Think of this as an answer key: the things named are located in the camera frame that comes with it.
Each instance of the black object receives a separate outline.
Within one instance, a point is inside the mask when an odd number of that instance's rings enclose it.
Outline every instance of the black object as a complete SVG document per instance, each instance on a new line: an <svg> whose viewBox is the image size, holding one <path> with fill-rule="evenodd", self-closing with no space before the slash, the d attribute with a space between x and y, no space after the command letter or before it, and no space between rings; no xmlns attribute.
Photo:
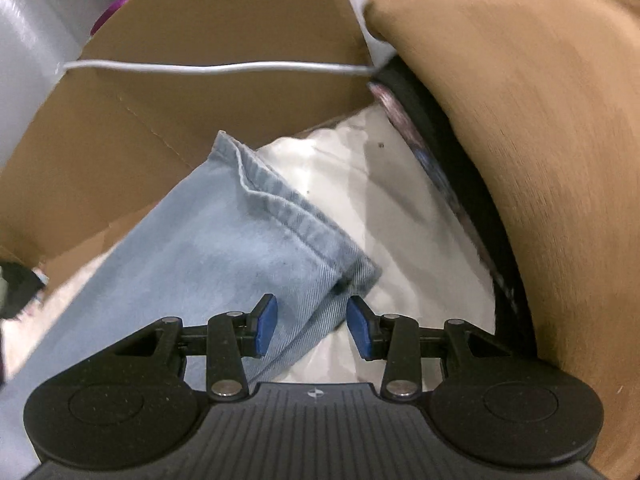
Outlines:
<svg viewBox="0 0 640 480"><path fill-rule="evenodd" d="M496 337L519 353L535 357L533 322L507 231L482 176L456 139L449 118L399 56L389 60L372 80L385 86L404 108L504 280L504 286L494 281ZM505 288L510 298L506 297Z"/></svg>
<svg viewBox="0 0 640 480"><path fill-rule="evenodd" d="M0 298L0 319L13 319L44 288L44 283L22 264L0 261L0 267L2 279L8 284L6 296Z"/></svg>
<svg viewBox="0 0 640 480"><path fill-rule="evenodd" d="M41 384L24 410L43 461L28 478L603 479L583 462L602 425L596 394L462 320L420 328L354 297L358 350L387 359L380 396L371 384L249 394L241 357L266 351L276 310L266 296L207 326L166 317ZM181 379L194 354L207 356L207 392ZM426 394L425 357L444 377Z"/></svg>

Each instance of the clothing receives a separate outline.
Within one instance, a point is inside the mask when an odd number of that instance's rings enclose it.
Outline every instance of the clothing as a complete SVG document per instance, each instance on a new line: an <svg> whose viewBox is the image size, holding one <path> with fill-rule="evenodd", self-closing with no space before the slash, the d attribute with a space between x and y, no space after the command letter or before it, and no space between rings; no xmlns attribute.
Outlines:
<svg viewBox="0 0 640 480"><path fill-rule="evenodd" d="M22 407L52 375L164 316L185 326L251 310L276 295L267 355L246 359L250 384L297 361L366 295L379 269L324 213L223 132L212 153L120 243L0 393L0 478L37 464ZM185 380L204 389L204 359Z"/></svg>
<svg viewBox="0 0 640 480"><path fill-rule="evenodd" d="M604 404L591 464L640 472L640 0L369 0L484 180L538 354Z"/></svg>
<svg viewBox="0 0 640 480"><path fill-rule="evenodd" d="M447 116L398 56L379 70L369 86L490 270L495 335L511 349L534 357L533 323L509 238L491 194Z"/></svg>
<svg viewBox="0 0 640 480"><path fill-rule="evenodd" d="M383 269L365 297L376 314L403 314L432 328L457 317L494 332L487 268L380 106L257 153ZM360 358L342 324L278 380L378 387L384 367ZM424 388L436 387L440 377L439 361L423 359Z"/></svg>

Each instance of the gray surface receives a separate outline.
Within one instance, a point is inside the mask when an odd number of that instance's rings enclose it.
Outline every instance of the gray surface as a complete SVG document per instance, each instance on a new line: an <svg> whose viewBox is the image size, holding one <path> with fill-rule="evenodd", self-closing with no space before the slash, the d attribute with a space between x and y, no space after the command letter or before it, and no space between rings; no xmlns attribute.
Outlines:
<svg viewBox="0 0 640 480"><path fill-rule="evenodd" d="M255 154L225 134L214 151L121 242L0 391L0 479L38 465L22 423L43 381L165 316L185 326L229 310L278 301L269 351L247 358L250 382L269 380L343 319L352 294L366 295L379 270L329 218ZM185 380L205 389L205 362Z"/></svg>
<svg viewBox="0 0 640 480"><path fill-rule="evenodd" d="M163 459L123 472L47 463L29 480L602 480L586 465L529 473L488 468L441 443L420 411L379 399L369 384L263 384L213 407Z"/></svg>
<svg viewBox="0 0 640 480"><path fill-rule="evenodd" d="M0 168L114 0L0 0Z"/></svg>

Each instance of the metal screw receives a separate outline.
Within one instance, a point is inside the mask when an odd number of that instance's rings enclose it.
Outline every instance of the metal screw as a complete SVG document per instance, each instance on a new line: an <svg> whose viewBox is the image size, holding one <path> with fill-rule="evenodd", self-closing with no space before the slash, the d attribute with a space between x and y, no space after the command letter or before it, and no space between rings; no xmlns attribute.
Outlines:
<svg viewBox="0 0 640 480"><path fill-rule="evenodd" d="M222 379L211 385L211 393L220 397L232 397L242 391L242 384L233 379Z"/></svg>
<svg viewBox="0 0 640 480"><path fill-rule="evenodd" d="M386 390L394 397L409 397L418 391L418 385L404 379L396 379L387 383Z"/></svg>

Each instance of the brown fabric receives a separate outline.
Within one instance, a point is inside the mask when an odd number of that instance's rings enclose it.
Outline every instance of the brown fabric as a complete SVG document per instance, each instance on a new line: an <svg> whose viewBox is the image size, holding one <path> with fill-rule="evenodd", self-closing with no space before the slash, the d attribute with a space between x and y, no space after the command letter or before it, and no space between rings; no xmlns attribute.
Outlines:
<svg viewBox="0 0 640 480"><path fill-rule="evenodd" d="M540 357L606 412L592 465L640 474L640 0L370 0L507 229Z"/></svg>

